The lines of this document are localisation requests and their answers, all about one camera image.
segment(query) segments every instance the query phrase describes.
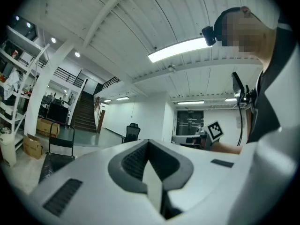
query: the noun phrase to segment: black chair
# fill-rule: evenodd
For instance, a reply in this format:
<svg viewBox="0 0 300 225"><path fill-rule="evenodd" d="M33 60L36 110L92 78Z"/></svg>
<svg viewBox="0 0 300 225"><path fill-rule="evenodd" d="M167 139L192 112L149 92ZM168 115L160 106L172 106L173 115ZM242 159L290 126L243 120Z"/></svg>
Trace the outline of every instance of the black chair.
<svg viewBox="0 0 300 225"><path fill-rule="evenodd" d="M74 161L75 157L73 156L73 147L74 147L74 136L75 136L75 129L74 127L64 124L64 123L59 123L60 125L63 125L67 128L72 128L73 129L73 138L71 141L69 140L64 140L60 138L54 138L51 137L51 130L52 130L52 125L54 123L59 123L59 122L53 122L50 127L50 134L49 134L49 152L46 155L42 171L39 177L39 183L44 180L45 178L51 176L53 173L55 173L57 170L61 169L65 165L69 164L70 162ZM56 154L51 152L51 144L56 145L56 146L61 146L61 147L66 147L66 148L71 148L71 155L62 155L62 154Z"/></svg>
<svg viewBox="0 0 300 225"><path fill-rule="evenodd" d="M141 129L136 123L131 123L126 127L126 137L123 137L122 143L137 141Z"/></svg>

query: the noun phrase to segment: person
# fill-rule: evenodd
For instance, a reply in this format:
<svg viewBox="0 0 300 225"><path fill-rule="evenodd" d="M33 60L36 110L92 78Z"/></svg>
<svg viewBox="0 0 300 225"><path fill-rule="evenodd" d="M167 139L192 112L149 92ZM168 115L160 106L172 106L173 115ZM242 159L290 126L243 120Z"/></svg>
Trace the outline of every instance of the person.
<svg viewBox="0 0 300 225"><path fill-rule="evenodd" d="M257 98L247 143L280 127L265 91L276 79L296 46L296 37L281 13L275 29L267 27L248 7L233 7L218 17L214 24L216 39L222 46L238 46L239 52L255 56L262 63L257 81ZM241 146L215 142L212 151L239 154Z"/></svg>

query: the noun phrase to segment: black railing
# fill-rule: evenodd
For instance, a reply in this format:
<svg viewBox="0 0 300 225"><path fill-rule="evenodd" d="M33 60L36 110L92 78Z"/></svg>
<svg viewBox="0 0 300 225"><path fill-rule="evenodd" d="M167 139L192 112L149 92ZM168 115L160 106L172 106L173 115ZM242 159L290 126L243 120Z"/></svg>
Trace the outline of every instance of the black railing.
<svg viewBox="0 0 300 225"><path fill-rule="evenodd" d="M38 61L38 66L40 68L44 68L46 66L46 64L42 63L41 61ZM54 75L56 75L57 77L65 80L68 83L73 84L74 86L80 88L83 84L83 80L78 78L77 76L70 74L69 72L67 72L66 70L62 69L61 67L58 67L55 72Z"/></svg>
<svg viewBox="0 0 300 225"><path fill-rule="evenodd" d="M112 79L108 80L107 82L105 82L103 85L97 86L95 89L94 94L102 91L105 88L108 88L110 85L113 85L114 83L118 83L120 81L119 78L117 77L113 77Z"/></svg>

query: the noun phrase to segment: cardboard box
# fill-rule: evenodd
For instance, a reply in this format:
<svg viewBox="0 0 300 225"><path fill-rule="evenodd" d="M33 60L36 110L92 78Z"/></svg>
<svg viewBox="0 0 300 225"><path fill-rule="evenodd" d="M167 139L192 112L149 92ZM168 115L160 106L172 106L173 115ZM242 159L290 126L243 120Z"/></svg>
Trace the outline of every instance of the cardboard box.
<svg viewBox="0 0 300 225"><path fill-rule="evenodd" d="M43 154L43 147L38 137L30 134L24 135L23 137L23 150L26 154L36 159L39 159Z"/></svg>
<svg viewBox="0 0 300 225"><path fill-rule="evenodd" d="M52 122L39 118L37 120L37 133L48 136L50 134L50 127ZM51 130L51 137L57 137L60 133L60 125L58 123L53 123Z"/></svg>

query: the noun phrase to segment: cable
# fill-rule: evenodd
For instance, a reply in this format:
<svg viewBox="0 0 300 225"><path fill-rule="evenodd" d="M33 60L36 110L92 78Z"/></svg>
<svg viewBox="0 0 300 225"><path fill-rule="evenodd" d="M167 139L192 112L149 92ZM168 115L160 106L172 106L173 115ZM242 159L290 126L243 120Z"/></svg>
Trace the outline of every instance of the cable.
<svg viewBox="0 0 300 225"><path fill-rule="evenodd" d="M239 112L240 112L240 138L238 141L238 145L240 145L241 141L242 141L242 137L243 137L243 117L242 117L242 112L240 110L240 97L239 97L239 101L238 101L238 107L239 107Z"/></svg>

